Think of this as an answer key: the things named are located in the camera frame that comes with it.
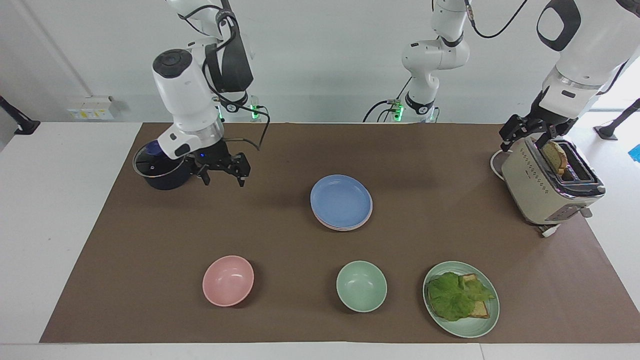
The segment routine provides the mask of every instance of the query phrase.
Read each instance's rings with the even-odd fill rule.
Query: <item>table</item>
[[[38,341],[139,127],[127,123],[45,123],[33,136],[14,138],[0,153],[0,288],[5,290],[0,309],[0,343]],[[639,224],[632,221],[634,214],[626,211],[625,204],[637,204],[633,185],[640,179],[640,169],[618,144],[600,143],[588,129],[574,129],[571,135],[608,188],[618,189],[593,206],[596,216],[589,223],[637,306],[640,282],[633,270],[633,253],[637,253],[639,245],[632,237]],[[79,157],[100,161],[80,163]],[[54,190],[38,186],[38,176],[48,176],[49,182],[55,184]],[[22,192],[25,184],[31,187]],[[626,231],[613,232],[620,228],[611,224],[623,224]],[[297,347],[300,352],[310,348],[314,354],[326,351],[325,355],[357,354],[363,358],[367,354],[374,358],[385,354],[409,358],[455,354],[463,359],[481,359],[484,353],[484,358],[500,359],[517,353],[531,358],[584,354],[596,359],[612,352],[620,358],[631,358],[631,354],[640,352],[639,345],[2,345],[0,357],[47,354],[50,358],[82,358],[95,351],[103,357],[113,354],[120,358],[140,358],[140,354],[151,353],[167,358],[170,354],[217,354],[224,358],[225,354],[251,356],[251,351],[279,356],[281,347],[282,354],[291,357],[296,355]]]

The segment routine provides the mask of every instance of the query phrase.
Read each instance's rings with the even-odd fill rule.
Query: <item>green bowl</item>
[[[450,322],[446,319],[443,319],[436,315],[436,313],[431,308],[431,304],[429,303],[429,299],[427,298],[427,284],[429,281],[441,276],[446,272],[452,272],[458,275],[465,275],[474,273],[477,275],[478,280],[485,285],[495,299],[490,299],[485,301],[487,310],[489,310],[489,319],[477,319],[477,318],[464,318],[454,322]],[[495,292],[495,288],[493,284],[487,277],[480,272],[480,270],[474,268],[473,266],[465,263],[461,263],[459,261],[446,261],[444,263],[437,264],[434,266],[429,272],[427,276],[424,278],[424,283],[422,284],[422,298],[424,299],[424,305],[427,307],[429,314],[433,318],[433,320],[443,329],[454,334],[455,336],[459,336],[461,338],[479,338],[480,336],[486,335],[490,332],[495,324],[498,322],[498,317],[500,316],[500,301],[498,300],[498,294]]]
[[[372,263],[354,261],[342,267],[335,287],[346,307],[359,313],[379,308],[387,297],[387,280]]]

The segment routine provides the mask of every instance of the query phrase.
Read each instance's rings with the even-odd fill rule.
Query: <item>pink bowl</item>
[[[216,306],[233,306],[244,300],[253,287],[253,268],[240,256],[229,255],[216,260],[204,273],[202,291]]]

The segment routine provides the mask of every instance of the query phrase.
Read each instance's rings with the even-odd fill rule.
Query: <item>brown placemat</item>
[[[640,342],[640,315],[581,217],[549,239],[524,223],[488,160],[498,126],[273,124],[246,187],[212,172],[160,192],[131,167],[166,124],[145,124],[42,336],[45,343],[364,341]],[[258,124],[227,136],[259,136]],[[371,192],[362,228],[331,231],[309,205],[313,184],[347,174]],[[233,308],[211,305],[202,276],[229,254],[256,283]],[[337,297],[341,266],[364,259],[388,281],[368,314]],[[426,272],[470,263],[494,283],[500,320],[476,340],[441,330],[422,303]]]

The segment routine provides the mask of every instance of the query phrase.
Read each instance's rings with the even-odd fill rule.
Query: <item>toast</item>
[[[462,281],[470,281],[470,280],[478,280],[476,274],[467,274],[462,275]],[[474,309],[469,314],[470,318],[478,318],[478,319],[488,319],[489,318],[489,310],[486,308],[486,304],[484,301],[476,301],[474,304]]]
[[[551,165],[551,169],[562,176],[569,162],[564,149],[555,142],[548,142],[542,147],[542,153]]]

